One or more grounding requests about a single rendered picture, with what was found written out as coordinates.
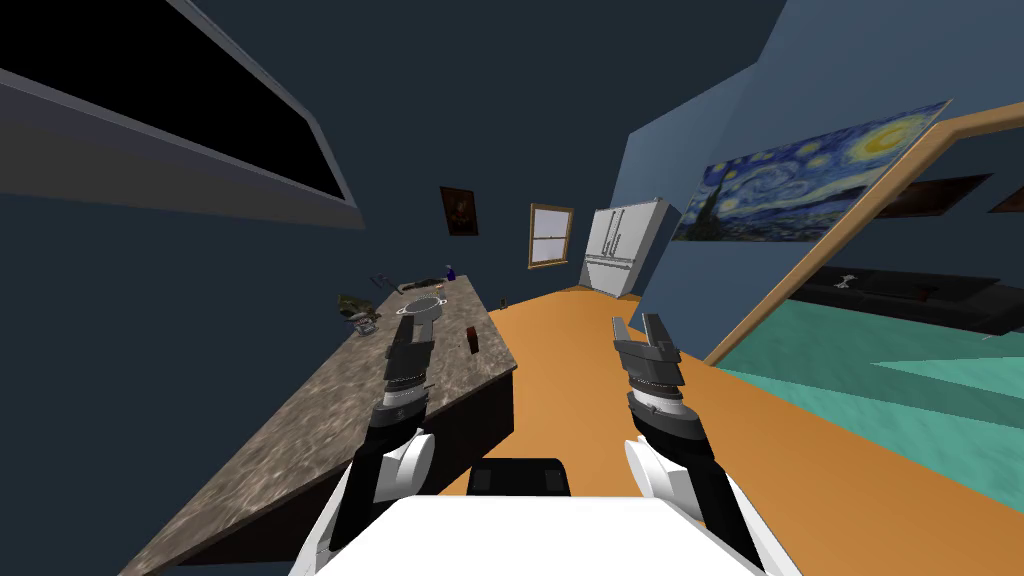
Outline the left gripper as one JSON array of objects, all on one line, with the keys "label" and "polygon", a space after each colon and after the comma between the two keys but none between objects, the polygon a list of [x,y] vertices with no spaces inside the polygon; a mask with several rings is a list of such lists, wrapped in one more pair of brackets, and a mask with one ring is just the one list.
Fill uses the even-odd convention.
[{"label": "left gripper", "polygon": [[423,311],[414,317],[401,317],[394,343],[386,352],[386,381],[410,380],[425,375],[434,347],[433,323],[439,316],[438,311]]}]

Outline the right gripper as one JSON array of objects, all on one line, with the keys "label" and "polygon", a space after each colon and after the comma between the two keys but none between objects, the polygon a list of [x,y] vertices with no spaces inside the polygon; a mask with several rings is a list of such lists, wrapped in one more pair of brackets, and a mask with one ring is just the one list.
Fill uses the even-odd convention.
[{"label": "right gripper", "polygon": [[613,317],[613,343],[622,368],[634,379],[652,384],[682,384],[679,369],[681,355],[673,343],[660,317],[644,313],[647,342],[634,341],[622,317]]}]

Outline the green potted plant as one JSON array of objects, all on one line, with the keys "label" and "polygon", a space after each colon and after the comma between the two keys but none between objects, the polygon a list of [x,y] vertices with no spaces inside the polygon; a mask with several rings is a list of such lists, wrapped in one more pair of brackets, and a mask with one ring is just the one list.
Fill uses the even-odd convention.
[{"label": "green potted plant", "polygon": [[352,326],[357,335],[369,336],[378,330],[377,321],[381,315],[370,300],[339,294],[337,305],[339,314]]}]

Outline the white refrigerator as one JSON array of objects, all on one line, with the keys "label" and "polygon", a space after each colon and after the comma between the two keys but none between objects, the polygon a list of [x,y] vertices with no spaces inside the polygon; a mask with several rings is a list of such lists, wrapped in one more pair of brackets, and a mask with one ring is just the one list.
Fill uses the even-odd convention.
[{"label": "white refrigerator", "polygon": [[614,298],[629,293],[669,208],[666,200],[655,198],[596,211],[579,284]]}]

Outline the dark framed portrait picture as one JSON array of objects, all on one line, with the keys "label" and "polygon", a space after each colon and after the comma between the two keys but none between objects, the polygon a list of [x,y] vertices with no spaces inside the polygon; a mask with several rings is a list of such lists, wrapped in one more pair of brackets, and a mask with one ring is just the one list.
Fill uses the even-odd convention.
[{"label": "dark framed portrait picture", "polygon": [[441,187],[447,233],[450,236],[478,236],[478,220],[474,192]]}]

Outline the wooden framed window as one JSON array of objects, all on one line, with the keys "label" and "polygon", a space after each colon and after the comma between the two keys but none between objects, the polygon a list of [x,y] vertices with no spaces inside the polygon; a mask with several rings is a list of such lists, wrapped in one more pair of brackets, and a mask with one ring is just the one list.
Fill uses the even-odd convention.
[{"label": "wooden framed window", "polygon": [[531,203],[528,269],[564,264],[568,260],[572,208]]}]

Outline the blue starry night painting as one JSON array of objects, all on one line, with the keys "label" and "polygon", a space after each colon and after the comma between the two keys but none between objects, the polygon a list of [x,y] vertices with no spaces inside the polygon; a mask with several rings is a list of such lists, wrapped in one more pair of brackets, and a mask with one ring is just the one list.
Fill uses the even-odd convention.
[{"label": "blue starry night painting", "polygon": [[674,240],[817,242],[947,107],[934,102],[708,166]]}]

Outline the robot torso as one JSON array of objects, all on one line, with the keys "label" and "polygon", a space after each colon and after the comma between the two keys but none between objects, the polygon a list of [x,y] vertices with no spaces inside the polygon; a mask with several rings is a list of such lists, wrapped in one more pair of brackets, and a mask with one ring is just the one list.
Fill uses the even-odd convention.
[{"label": "robot torso", "polygon": [[319,522],[289,576],[800,576],[736,483],[758,564],[702,525],[684,467],[626,452],[638,497],[409,496],[336,552]]}]

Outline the black sofa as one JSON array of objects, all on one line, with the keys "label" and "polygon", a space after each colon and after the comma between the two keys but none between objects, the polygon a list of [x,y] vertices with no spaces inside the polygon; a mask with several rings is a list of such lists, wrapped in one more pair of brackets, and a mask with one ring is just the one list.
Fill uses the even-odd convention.
[{"label": "black sofa", "polygon": [[1024,289],[996,278],[822,266],[790,298],[963,331],[1024,331]]}]

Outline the large dark window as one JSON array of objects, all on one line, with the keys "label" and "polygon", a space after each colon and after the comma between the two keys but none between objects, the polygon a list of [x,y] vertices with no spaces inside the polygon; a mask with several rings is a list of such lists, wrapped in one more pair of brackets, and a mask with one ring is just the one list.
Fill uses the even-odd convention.
[{"label": "large dark window", "polygon": [[313,115],[193,0],[0,0],[0,194],[364,225]]}]

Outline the dark brown wall picture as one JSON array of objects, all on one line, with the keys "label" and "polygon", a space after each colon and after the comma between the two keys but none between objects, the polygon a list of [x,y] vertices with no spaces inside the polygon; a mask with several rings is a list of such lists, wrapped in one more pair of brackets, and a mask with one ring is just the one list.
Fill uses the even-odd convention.
[{"label": "dark brown wall picture", "polygon": [[987,173],[910,183],[876,218],[941,216],[991,176]]}]

